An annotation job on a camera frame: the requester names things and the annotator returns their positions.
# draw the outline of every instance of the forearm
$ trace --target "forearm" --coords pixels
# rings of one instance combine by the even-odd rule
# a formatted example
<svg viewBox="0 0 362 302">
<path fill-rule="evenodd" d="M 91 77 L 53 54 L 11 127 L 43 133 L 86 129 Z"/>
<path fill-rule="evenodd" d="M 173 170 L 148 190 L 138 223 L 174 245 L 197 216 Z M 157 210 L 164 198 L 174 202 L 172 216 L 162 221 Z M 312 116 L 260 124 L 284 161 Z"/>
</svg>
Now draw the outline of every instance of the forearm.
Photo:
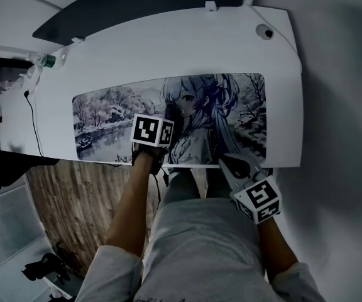
<svg viewBox="0 0 362 302">
<path fill-rule="evenodd" d="M 142 256 L 146 235 L 146 199 L 153 159 L 139 154 L 119 201 L 106 239 L 106 245 L 121 247 Z"/>
<path fill-rule="evenodd" d="M 283 271 L 289 269 L 298 260 L 285 241 L 273 218 L 258 225 L 260 248 L 269 281 Z"/>
</svg>

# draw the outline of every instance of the water bottle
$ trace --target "water bottle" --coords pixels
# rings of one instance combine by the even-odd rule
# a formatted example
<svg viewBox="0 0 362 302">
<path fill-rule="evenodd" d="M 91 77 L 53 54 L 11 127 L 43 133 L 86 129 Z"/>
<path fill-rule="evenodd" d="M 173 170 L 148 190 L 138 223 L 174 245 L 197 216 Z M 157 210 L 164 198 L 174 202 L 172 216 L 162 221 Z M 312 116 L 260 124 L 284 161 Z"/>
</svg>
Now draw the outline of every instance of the water bottle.
<svg viewBox="0 0 362 302">
<path fill-rule="evenodd" d="M 63 57 L 56 57 L 47 53 L 28 53 L 26 60 L 40 67 L 59 69 L 63 65 Z"/>
</svg>

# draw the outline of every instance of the white clip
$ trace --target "white clip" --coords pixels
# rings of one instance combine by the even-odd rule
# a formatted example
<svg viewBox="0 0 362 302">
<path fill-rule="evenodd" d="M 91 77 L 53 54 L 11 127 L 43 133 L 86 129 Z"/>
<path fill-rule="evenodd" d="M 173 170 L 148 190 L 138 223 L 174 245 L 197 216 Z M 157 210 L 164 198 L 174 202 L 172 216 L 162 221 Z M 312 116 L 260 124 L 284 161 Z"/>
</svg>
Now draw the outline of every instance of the white clip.
<svg viewBox="0 0 362 302">
<path fill-rule="evenodd" d="M 71 39 L 74 43 L 84 43 L 85 42 L 85 38 L 82 37 L 73 37 L 73 39 Z"/>
<path fill-rule="evenodd" d="M 205 2 L 206 11 L 217 11 L 217 6 L 214 1 L 206 1 Z"/>
</svg>

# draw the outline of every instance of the gray shorts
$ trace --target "gray shorts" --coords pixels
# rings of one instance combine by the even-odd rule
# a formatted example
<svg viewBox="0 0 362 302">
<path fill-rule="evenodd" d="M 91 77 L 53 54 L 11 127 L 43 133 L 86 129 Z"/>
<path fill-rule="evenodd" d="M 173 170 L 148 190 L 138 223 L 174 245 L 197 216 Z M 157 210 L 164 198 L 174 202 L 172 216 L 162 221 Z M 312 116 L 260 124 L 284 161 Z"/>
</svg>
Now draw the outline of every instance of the gray shorts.
<svg viewBox="0 0 362 302">
<path fill-rule="evenodd" d="M 220 169 L 206 169 L 206 198 L 230 198 L 231 189 Z M 190 169 L 172 169 L 167 193 L 158 209 L 176 201 L 199 199 L 199 190 Z"/>
</svg>

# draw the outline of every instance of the gray shirt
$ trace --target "gray shirt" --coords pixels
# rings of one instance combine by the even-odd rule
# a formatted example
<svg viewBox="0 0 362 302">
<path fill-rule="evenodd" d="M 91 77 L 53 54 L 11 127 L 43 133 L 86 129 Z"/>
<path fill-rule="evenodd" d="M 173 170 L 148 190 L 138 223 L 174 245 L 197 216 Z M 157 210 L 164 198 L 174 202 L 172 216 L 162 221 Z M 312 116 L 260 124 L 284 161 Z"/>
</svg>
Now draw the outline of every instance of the gray shirt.
<svg viewBox="0 0 362 302">
<path fill-rule="evenodd" d="M 269 284 L 256 226 L 229 199 L 191 199 L 159 210 L 143 261 L 101 246 L 76 302 L 324 301 L 304 263 Z"/>
</svg>

